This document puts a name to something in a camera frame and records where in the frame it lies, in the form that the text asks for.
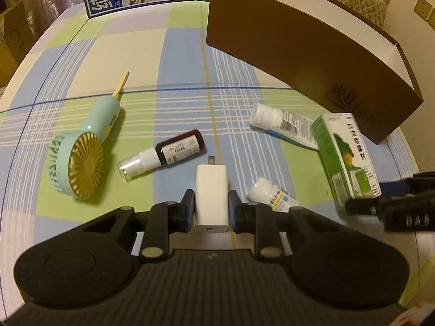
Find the cardboard boxes on floor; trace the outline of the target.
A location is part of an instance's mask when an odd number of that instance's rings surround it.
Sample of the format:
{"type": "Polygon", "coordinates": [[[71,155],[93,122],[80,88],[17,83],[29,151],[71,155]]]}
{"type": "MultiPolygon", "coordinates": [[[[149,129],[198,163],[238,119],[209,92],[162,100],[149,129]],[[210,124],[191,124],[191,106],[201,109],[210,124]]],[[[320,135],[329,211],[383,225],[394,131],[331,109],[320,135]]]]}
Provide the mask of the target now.
{"type": "Polygon", "coordinates": [[[1,14],[0,83],[6,87],[18,66],[34,45],[24,2],[20,1],[1,14]]]}

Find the green handheld mini fan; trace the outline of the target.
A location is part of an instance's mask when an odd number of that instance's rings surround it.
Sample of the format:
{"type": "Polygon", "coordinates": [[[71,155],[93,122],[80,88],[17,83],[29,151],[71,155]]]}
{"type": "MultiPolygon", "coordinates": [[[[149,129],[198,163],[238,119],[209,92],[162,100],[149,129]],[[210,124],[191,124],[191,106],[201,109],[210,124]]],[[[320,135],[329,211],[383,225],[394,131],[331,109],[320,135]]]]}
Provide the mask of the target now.
{"type": "Polygon", "coordinates": [[[87,199],[100,186],[104,166],[103,143],[119,117],[119,94],[127,71],[113,93],[96,102],[81,128],[58,133],[49,146],[49,181],[53,189],[76,199],[87,199]]]}

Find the beige wall sockets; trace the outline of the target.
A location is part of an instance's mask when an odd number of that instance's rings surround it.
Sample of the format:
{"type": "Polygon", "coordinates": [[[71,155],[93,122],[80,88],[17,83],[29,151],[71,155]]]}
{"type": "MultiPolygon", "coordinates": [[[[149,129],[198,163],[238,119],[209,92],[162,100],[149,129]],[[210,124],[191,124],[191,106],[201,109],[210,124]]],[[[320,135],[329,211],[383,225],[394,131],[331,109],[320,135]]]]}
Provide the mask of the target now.
{"type": "Polygon", "coordinates": [[[414,7],[414,12],[421,17],[424,22],[427,22],[428,25],[435,29],[435,24],[434,24],[434,16],[435,16],[435,12],[434,12],[434,6],[429,3],[427,0],[417,0],[417,3],[415,4],[414,7]]]}

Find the white ointment tube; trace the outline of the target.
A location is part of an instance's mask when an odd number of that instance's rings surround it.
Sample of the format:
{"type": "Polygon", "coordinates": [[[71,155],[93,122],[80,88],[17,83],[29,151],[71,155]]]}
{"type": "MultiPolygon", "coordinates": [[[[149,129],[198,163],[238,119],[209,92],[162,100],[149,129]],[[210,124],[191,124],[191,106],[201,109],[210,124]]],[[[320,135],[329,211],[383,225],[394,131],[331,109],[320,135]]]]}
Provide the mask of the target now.
{"type": "Polygon", "coordinates": [[[313,120],[302,115],[257,103],[253,107],[249,123],[252,127],[264,130],[290,143],[308,149],[319,149],[311,131],[313,120]]]}

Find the white pill bottle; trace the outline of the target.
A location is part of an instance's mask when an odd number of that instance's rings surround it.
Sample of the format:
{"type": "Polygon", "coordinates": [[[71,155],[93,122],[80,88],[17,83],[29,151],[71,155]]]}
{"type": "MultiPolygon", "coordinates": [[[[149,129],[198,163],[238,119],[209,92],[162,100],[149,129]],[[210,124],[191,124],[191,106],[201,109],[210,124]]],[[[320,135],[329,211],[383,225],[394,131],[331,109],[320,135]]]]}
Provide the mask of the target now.
{"type": "Polygon", "coordinates": [[[298,206],[298,201],[280,186],[272,184],[264,177],[259,177],[247,193],[250,202],[269,205],[273,211],[287,213],[298,206]]]}

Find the green white spray medicine box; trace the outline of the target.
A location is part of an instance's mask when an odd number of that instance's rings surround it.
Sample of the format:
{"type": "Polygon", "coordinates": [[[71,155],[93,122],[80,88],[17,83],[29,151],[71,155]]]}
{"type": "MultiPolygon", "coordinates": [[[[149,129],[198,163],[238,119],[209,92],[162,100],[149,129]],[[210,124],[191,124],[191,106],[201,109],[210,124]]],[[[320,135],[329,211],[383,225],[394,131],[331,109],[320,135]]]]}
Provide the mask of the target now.
{"type": "Polygon", "coordinates": [[[339,211],[349,199],[381,195],[375,168],[351,113],[321,115],[311,125],[311,131],[339,211]]]}

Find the brown cardboard storage box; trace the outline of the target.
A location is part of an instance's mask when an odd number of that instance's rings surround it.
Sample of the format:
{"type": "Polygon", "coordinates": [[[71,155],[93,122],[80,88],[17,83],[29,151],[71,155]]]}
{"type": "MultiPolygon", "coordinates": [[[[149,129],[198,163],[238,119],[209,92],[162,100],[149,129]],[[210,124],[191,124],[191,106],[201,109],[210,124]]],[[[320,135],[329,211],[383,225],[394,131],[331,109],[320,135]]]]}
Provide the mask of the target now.
{"type": "Polygon", "coordinates": [[[379,143],[423,102],[399,43],[336,0],[210,0],[208,45],[352,113],[379,143]]]}

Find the brown glass spray bottle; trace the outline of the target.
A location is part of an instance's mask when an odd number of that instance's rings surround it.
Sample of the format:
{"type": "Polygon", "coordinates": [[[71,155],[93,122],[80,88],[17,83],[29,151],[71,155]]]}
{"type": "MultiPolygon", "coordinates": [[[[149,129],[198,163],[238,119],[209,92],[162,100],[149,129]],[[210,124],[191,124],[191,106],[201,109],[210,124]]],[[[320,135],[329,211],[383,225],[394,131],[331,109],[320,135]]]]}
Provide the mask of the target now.
{"type": "Polygon", "coordinates": [[[172,166],[193,158],[205,149],[201,132],[194,129],[124,159],[117,164],[117,167],[122,179],[129,182],[158,168],[172,166]]]}

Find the white charger plug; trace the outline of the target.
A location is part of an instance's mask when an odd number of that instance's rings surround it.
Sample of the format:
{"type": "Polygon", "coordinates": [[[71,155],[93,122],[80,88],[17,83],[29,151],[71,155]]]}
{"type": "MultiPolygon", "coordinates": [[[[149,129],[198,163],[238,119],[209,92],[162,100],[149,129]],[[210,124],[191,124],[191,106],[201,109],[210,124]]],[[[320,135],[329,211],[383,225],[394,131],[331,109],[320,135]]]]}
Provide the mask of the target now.
{"type": "Polygon", "coordinates": [[[229,228],[229,180],[227,167],[209,156],[197,166],[195,188],[195,231],[224,233],[229,228]]]}

